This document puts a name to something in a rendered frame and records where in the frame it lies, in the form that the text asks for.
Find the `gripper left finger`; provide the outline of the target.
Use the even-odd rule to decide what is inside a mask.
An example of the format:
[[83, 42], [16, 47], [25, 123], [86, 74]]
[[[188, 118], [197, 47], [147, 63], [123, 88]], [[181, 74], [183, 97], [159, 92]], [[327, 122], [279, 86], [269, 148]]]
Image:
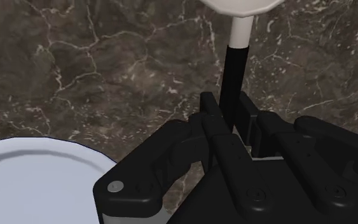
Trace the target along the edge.
[[234, 208], [244, 218], [267, 214], [273, 197], [245, 147], [259, 141], [258, 108], [244, 93], [217, 103], [203, 92], [200, 112], [188, 121], [170, 120], [138, 145], [94, 184], [100, 218], [150, 218], [162, 209], [162, 198], [192, 163], [205, 173], [217, 166]]

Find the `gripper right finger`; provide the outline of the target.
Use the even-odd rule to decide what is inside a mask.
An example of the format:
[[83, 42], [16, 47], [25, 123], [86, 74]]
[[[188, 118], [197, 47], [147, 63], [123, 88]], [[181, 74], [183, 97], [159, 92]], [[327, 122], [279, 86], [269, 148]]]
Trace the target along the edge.
[[235, 124], [253, 157], [283, 156], [320, 213], [358, 213], [358, 134], [314, 116], [286, 122], [259, 110], [245, 92]]

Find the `white ladle with black handle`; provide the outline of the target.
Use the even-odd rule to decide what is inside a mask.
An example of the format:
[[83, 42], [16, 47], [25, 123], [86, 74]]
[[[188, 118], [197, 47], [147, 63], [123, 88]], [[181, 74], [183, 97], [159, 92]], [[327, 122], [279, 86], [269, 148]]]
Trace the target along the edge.
[[231, 17], [231, 29], [224, 61], [219, 107], [230, 130], [249, 54], [254, 17], [267, 13], [285, 0], [199, 0], [220, 15]]

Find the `white plate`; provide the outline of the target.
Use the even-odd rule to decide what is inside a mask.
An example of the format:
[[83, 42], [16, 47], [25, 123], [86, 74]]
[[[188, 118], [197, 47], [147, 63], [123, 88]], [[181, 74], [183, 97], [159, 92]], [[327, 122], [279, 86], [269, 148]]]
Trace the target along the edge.
[[0, 140], [0, 224], [99, 224], [92, 189], [114, 165], [69, 141]]

